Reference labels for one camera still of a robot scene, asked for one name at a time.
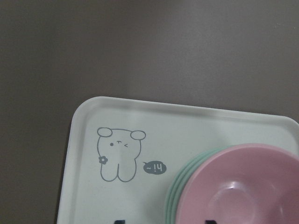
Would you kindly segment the top green bowl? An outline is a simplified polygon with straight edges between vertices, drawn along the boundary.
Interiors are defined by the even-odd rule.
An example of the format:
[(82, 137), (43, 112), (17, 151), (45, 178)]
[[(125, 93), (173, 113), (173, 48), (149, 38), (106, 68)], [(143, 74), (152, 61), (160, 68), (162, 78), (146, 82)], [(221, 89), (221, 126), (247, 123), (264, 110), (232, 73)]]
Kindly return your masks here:
[(173, 224), (176, 210), (178, 207), (178, 202), (181, 196), (181, 193), (188, 182), (191, 175), (195, 172), (195, 170), (209, 157), (213, 154), (227, 149), (231, 146), (223, 146), (220, 148), (213, 148), (207, 151), (201, 152), (200, 154), (195, 155), (190, 159), (176, 174), (173, 179), (170, 187), (168, 188), (165, 203), (164, 203), (164, 223), (165, 224)]

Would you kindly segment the white rabbit tray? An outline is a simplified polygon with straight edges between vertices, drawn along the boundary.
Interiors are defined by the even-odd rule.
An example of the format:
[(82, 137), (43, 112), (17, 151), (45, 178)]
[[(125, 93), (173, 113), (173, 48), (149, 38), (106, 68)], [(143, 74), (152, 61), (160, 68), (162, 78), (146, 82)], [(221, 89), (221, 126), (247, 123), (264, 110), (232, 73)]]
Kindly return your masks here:
[[(104, 180), (97, 151), (101, 127), (143, 131), (132, 180), (111, 170)], [(59, 224), (162, 224), (168, 187), (192, 157), (210, 149), (263, 143), (299, 152), (289, 117), (131, 99), (94, 97), (75, 111), (69, 135)]]

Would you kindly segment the small pink bowl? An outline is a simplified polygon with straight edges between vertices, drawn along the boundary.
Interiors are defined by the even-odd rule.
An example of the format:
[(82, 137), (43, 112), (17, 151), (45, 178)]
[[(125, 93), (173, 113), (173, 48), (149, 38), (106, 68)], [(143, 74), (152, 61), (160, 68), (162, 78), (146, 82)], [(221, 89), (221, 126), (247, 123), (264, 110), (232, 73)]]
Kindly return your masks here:
[(195, 169), (179, 198), (177, 224), (296, 224), (299, 158), (265, 144), (213, 154)]

